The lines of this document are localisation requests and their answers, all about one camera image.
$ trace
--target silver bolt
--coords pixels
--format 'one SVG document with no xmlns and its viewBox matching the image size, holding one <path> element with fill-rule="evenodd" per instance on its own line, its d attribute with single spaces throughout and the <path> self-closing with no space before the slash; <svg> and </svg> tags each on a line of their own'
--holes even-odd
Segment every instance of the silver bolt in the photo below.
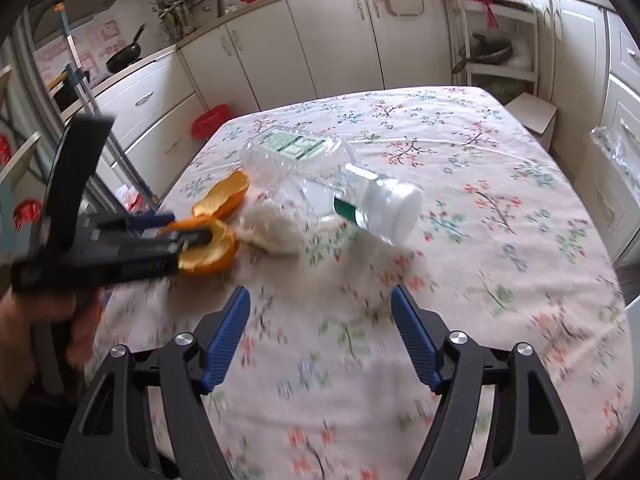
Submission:
<svg viewBox="0 0 640 480">
<path fill-rule="evenodd" d="M 187 346 L 193 343 L 193 334 L 189 332 L 182 332 L 175 337 L 175 343 L 178 346 Z"/>
<path fill-rule="evenodd" d="M 522 354 L 522 355 L 533 354 L 533 348 L 528 343 L 518 343 L 518 346 L 516 346 L 516 350 L 518 351 L 519 354 Z"/>
<path fill-rule="evenodd" d="M 124 345 L 116 345 L 111 350 L 109 350 L 109 355 L 111 357 L 122 357 L 127 353 L 127 347 Z"/>
<path fill-rule="evenodd" d="M 467 342 L 467 340 L 468 337 L 466 336 L 466 334 L 464 332 L 460 332 L 459 330 L 456 330 L 455 332 L 451 332 L 449 334 L 449 341 L 451 341 L 453 344 L 463 345 Z"/>
</svg>

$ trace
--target blue gripper pad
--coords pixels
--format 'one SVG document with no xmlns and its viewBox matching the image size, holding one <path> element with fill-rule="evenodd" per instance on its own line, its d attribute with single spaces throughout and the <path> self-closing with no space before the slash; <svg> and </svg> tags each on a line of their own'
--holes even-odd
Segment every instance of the blue gripper pad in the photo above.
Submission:
<svg viewBox="0 0 640 480">
<path fill-rule="evenodd" d="M 251 312 L 249 291 L 243 286 L 238 289 L 236 296 L 230 298 L 231 306 L 227 305 L 225 317 L 207 347 L 200 382 L 209 393 L 225 380 L 226 371 L 229 370 Z"/>
<path fill-rule="evenodd" d="M 395 286 L 391 292 L 391 314 L 420 382 L 435 392 L 442 382 L 436 347 L 420 322 L 412 302 L 399 286 Z"/>
</svg>

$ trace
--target plastic bottle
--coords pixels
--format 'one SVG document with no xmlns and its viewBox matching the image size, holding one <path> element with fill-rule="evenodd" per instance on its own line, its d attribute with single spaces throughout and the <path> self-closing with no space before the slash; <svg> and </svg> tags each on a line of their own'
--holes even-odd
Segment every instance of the plastic bottle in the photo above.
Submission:
<svg viewBox="0 0 640 480">
<path fill-rule="evenodd" d="M 361 168 L 338 137 L 274 126 L 246 143 L 240 159 L 252 182 L 280 193 L 289 189 L 310 217 L 338 213 L 391 245 L 401 244 L 420 216 L 418 186 Z"/>
</svg>

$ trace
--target red trash can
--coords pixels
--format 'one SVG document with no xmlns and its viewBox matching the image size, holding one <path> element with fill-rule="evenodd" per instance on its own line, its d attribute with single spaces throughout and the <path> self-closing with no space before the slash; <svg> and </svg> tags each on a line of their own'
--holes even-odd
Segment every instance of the red trash can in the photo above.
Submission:
<svg viewBox="0 0 640 480">
<path fill-rule="evenodd" d="M 228 105 L 218 105 L 198 117 L 191 125 L 191 137 L 209 139 L 224 123 L 231 118 Z"/>
</svg>

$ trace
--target table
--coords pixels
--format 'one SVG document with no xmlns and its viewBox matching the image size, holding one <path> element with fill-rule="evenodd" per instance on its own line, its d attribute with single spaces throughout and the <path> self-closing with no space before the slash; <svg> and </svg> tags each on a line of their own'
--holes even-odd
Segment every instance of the table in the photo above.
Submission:
<svg viewBox="0 0 640 480">
<path fill-rule="evenodd" d="M 622 295 L 588 213 L 530 134 L 477 88 L 306 102 L 225 124 L 164 208 L 190 216 L 238 167 L 241 145 L 272 124 L 340 136 L 368 168 L 423 186 L 422 215 L 406 244 L 394 248 L 337 223 L 310 232 L 299 257 L 245 247 L 223 274 L 120 286 L 88 376 L 113 344 L 161 346 L 244 285 L 252 296 L 246 331 L 225 383 L 204 400 L 236 476 L 404 479 L 438 402 L 418 382 L 390 318 L 390 291 L 404 282 L 421 307 L 482 345 L 530 342 L 587 466 L 602 466 L 632 397 Z M 159 447 L 171 453 L 158 392 L 150 398 Z M 489 390 L 462 478 L 478 471 L 490 411 Z"/>
</svg>

